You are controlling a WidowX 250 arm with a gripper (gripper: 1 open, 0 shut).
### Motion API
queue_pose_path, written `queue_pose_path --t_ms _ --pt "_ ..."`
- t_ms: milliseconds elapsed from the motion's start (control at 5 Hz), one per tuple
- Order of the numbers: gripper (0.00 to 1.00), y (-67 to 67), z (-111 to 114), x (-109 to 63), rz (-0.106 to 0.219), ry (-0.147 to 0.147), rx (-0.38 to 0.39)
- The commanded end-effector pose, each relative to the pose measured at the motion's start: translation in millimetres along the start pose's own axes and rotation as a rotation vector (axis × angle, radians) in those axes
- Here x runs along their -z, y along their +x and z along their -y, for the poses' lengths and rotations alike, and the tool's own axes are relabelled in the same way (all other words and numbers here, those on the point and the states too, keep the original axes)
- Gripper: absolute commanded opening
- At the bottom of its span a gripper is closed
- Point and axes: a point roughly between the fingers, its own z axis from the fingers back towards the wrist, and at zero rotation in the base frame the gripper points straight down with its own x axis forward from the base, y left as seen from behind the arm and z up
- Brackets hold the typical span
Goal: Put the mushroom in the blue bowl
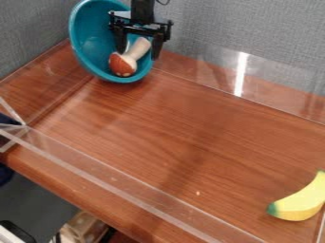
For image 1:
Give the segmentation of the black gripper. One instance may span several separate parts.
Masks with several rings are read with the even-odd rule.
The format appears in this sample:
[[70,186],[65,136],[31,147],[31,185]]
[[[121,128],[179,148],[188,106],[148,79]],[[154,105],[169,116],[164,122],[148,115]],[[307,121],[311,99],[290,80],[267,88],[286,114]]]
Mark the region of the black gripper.
[[161,56],[164,43],[172,35],[173,21],[156,14],[156,3],[160,0],[132,0],[130,10],[110,10],[110,30],[114,34],[116,48],[124,53],[129,45],[129,32],[153,37],[152,59]]

